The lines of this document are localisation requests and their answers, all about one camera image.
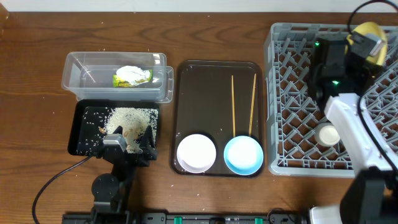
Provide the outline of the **yellow plate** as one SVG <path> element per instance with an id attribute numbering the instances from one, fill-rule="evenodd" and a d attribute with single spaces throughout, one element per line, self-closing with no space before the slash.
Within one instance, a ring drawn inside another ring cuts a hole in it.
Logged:
<path id="1" fill-rule="evenodd" d="M 347 36 L 347 41 L 348 41 L 348 46 L 346 47 L 346 54 L 350 51 L 351 44 L 353 41 L 350 39 L 351 35 L 353 32 L 358 32 L 362 35 L 366 35 L 369 33 L 375 34 L 379 37 L 381 37 L 383 40 L 386 41 L 385 46 L 379 51 L 379 53 L 375 57 L 368 56 L 365 58 L 368 62 L 371 62 L 376 65 L 382 66 L 385 62 L 386 56 L 387 56 L 387 36 L 384 30 L 377 25 L 375 22 L 365 22 L 356 28 L 354 28 L 351 33 Z"/>

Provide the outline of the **pink bowl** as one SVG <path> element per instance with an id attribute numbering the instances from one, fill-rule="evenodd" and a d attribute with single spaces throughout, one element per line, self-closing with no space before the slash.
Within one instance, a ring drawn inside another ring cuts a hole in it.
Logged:
<path id="1" fill-rule="evenodd" d="M 207 171 L 216 160 L 216 147 L 213 141 L 202 134 L 191 134 L 177 147 L 177 160 L 187 172 L 199 174 Z"/>

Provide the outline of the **white cup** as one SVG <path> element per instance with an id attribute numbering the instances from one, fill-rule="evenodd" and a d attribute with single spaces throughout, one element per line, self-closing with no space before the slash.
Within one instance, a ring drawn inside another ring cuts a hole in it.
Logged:
<path id="1" fill-rule="evenodd" d="M 332 147 L 340 141 L 340 135 L 331 123 L 320 123 L 315 128 L 315 140 L 325 147 Z"/>

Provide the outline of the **light blue bowl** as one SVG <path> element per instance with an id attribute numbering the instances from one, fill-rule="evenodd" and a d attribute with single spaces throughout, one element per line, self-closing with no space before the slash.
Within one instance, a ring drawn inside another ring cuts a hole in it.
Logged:
<path id="1" fill-rule="evenodd" d="M 261 169 L 264 151 L 254 138 L 237 136 L 225 145 L 223 157 L 230 171 L 237 175 L 249 176 Z"/>

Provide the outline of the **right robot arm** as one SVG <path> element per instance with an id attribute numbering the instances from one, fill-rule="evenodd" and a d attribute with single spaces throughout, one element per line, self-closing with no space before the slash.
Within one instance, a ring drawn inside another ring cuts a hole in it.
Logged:
<path id="1" fill-rule="evenodd" d="M 355 178 L 338 205 L 313 207 L 310 223 L 397 223 L 397 154 L 388 146 L 363 100 L 381 66 L 386 41 L 374 34 L 320 35 L 307 79 L 308 94 L 336 128 Z"/>

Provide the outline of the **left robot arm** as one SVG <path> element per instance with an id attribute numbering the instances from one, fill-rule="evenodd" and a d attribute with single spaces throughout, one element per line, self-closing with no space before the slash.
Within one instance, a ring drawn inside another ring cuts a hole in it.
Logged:
<path id="1" fill-rule="evenodd" d="M 141 138 L 140 153 L 127 151 L 123 128 L 118 126 L 99 144 L 93 155 L 113 165 L 110 173 L 97 176 L 91 186 L 94 205 L 89 214 L 64 214 L 63 223 L 140 223 L 141 216 L 127 208 L 129 194 L 138 167 L 147 167 L 157 159 L 157 150 L 151 126 L 147 126 Z"/>

